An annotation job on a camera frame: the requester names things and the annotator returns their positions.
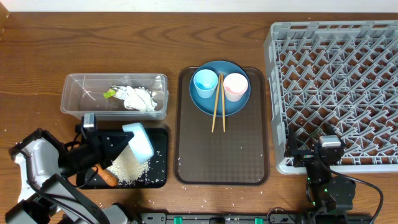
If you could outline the large white tissue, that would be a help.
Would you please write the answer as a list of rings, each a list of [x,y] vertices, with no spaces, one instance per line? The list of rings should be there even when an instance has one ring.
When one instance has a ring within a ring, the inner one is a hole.
[[[157,103],[152,99],[152,92],[144,87],[132,88],[126,87],[126,97],[124,107],[129,110],[138,110],[141,112],[155,111]]]

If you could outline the orange carrot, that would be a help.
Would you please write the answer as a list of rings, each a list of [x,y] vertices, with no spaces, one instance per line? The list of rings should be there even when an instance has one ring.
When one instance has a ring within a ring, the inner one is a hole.
[[[118,178],[106,169],[102,169],[100,165],[95,165],[92,167],[92,169],[97,171],[97,174],[106,182],[108,186],[116,187],[118,185]]]

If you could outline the green orange snack wrapper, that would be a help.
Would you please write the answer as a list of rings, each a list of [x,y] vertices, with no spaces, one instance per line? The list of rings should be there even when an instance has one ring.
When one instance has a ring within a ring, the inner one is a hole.
[[[106,93],[103,93],[105,99],[108,99],[116,94],[114,89],[109,89]]]

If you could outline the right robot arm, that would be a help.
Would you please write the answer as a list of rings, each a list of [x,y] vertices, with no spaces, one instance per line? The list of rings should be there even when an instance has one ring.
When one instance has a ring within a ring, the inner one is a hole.
[[[330,166],[342,157],[345,143],[328,128],[311,149],[300,149],[289,128],[285,155],[293,157],[294,167],[307,172],[306,194],[313,208],[298,215],[295,223],[347,223],[345,212],[353,208],[356,184],[340,175],[332,175]]]

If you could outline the wooden chopstick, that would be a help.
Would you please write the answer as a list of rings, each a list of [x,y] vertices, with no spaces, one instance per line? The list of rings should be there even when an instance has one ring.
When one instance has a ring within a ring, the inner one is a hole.
[[[215,121],[217,117],[217,109],[218,109],[218,98],[219,98],[219,92],[220,92],[220,86],[221,86],[221,75],[218,75],[218,84],[216,87],[216,97],[215,97],[215,105],[214,105],[214,110],[213,110],[213,120],[212,120],[212,127],[211,127],[211,132],[214,132],[215,128]]]
[[[224,75],[220,74],[221,78],[221,103],[222,103],[222,120],[223,120],[223,132],[226,132],[226,118],[225,118],[225,102],[224,102]]]

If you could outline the small white tissue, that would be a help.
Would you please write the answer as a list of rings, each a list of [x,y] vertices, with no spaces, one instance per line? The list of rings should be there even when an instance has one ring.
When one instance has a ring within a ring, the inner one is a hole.
[[[113,97],[119,100],[126,100],[128,98],[128,92],[126,86],[111,86],[111,89],[114,91]]]

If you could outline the white bowl blue rim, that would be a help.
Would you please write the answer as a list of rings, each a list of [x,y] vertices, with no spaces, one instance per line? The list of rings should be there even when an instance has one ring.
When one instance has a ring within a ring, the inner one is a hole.
[[[150,139],[141,123],[126,124],[124,132],[132,132],[133,138],[128,142],[134,157],[139,164],[144,164],[154,155],[154,149]]]

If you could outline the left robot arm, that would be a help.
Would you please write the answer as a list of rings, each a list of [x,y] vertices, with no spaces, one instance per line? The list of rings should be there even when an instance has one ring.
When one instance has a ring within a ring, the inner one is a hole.
[[[76,126],[75,139],[62,143],[47,130],[35,130],[9,150],[21,171],[21,193],[6,223],[49,223],[59,211],[62,223],[129,223],[120,205],[99,208],[69,177],[88,170],[99,174],[133,137],[132,132]]]

